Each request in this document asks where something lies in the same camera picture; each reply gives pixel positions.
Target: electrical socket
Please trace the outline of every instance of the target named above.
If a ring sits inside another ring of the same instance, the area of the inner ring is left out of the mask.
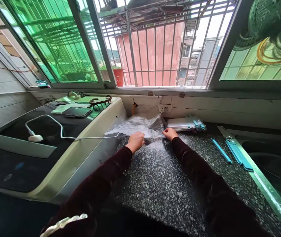
[[[162,105],[162,104],[159,104],[158,105],[158,109],[159,109],[159,112],[168,112],[168,113],[170,113],[171,110],[172,110],[172,105]]]

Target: stainless steel sink edge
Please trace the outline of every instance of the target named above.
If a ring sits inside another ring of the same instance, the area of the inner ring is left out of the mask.
[[[280,135],[271,135],[271,134],[262,134],[262,133],[255,133],[255,132],[247,132],[247,131],[239,131],[239,130],[231,130],[231,129],[225,129],[226,132],[231,134],[231,137],[233,137],[233,141],[236,143],[242,154],[245,156],[247,161],[252,165],[254,172],[248,172],[249,175],[252,177],[252,179],[255,181],[256,185],[266,198],[267,202],[281,221],[281,197],[278,194],[278,192],[275,190],[275,188],[271,185],[271,183],[267,180],[267,178],[264,176],[264,174],[261,172],[261,170],[258,168],[258,166],[255,164],[255,162],[251,159],[251,157],[248,155],[248,153],[244,150],[242,145],[234,138],[236,135],[243,135],[243,136],[252,136],[256,138],[267,138],[276,140],[281,140]]]

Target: dark red sleeve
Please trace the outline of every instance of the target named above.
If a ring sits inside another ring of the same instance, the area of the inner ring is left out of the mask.
[[[206,200],[205,218],[216,236],[270,237],[255,212],[232,191],[208,163],[180,138],[172,140],[175,155]]]
[[[66,217],[71,218],[85,213],[88,215],[87,219],[71,222],[64,229],[60,229],[50,236],[55,236],[55,234],[56,236],[77,236],[76,233],[83,234],[82,236],[92,236],[96,228],[95,214],[101,210],[102,204],[112,191],[115,180],[129,168],[132,156],[131,150],[124,146],[110,157],[75,189],[42,232]]]

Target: white cable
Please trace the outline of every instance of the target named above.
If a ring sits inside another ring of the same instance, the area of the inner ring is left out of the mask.
[[[53,118],[52,116],[50,116],[50,115],[40,115],[40,116],[38,116],[38,117],[36,117],[36,118],[33,118],[33,119],[31,119],[31,120],[29,120],[29,121],[27,121],[27,122],[25,123],[25,127],[28,129],[30,135],[35,135],[35,133],[29,128],[28,123],[31,122],[31,121],[33,121],[33,120],[36,120],[36,119],[38,119],[38,118],[40,118],[40,117],[43,117],[43,116],[48,116],[48,117],[50,117],[52,120],[54,120],[54,121],[61,127],[61,138],[71,138],[71,139],[104,139],[104,138],[115,138],[115,137],[117,137],[117,136],[120,134],[120,133],[118,133],[115,137],[102,137],[102,138],[99,138],[99,137],[89,137],[89,138],[63,137],[63,126],[62,126],[56,119],[54,119],[54,118]]]
[[[162,113],[162,112],[160,112],[160,114],[157,116],[157,118],[155,119],[155,121],[160,117],[161,113]]]

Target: sink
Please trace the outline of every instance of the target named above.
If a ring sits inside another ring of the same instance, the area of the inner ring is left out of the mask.
[[[253,167],[249,175],[281,221],[281,135],[217,128]]]
[[[239,135],[235,139],[281,197],[281,141]]]

